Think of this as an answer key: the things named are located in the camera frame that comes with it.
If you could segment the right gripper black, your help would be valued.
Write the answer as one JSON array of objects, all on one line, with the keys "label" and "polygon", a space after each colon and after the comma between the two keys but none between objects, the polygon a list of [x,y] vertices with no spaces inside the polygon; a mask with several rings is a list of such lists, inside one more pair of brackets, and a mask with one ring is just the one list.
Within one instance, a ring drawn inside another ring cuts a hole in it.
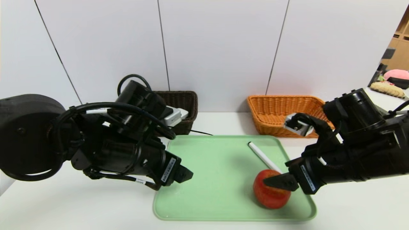
[{"label": "right gripper black", "polygon": [[294,192],[299,185],[306,195],[314,195],[327,184],[347,182],[347,154],[304,155],[285,163],[289,173],[263,179],[264,185]]}]

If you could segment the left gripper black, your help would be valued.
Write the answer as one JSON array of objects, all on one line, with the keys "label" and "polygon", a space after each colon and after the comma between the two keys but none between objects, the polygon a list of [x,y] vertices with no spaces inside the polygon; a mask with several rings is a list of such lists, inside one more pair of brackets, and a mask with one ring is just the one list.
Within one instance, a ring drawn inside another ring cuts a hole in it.
[{"label": "left gripper black", "polygon": [[193,172],[180,165],[181,159],[168,152],[164,144],[139,145],[136,149],[135,175],[146,176],[149,182],[137,179],[147,187],[170,186],[174,181],[183,183],[193,177]]}]

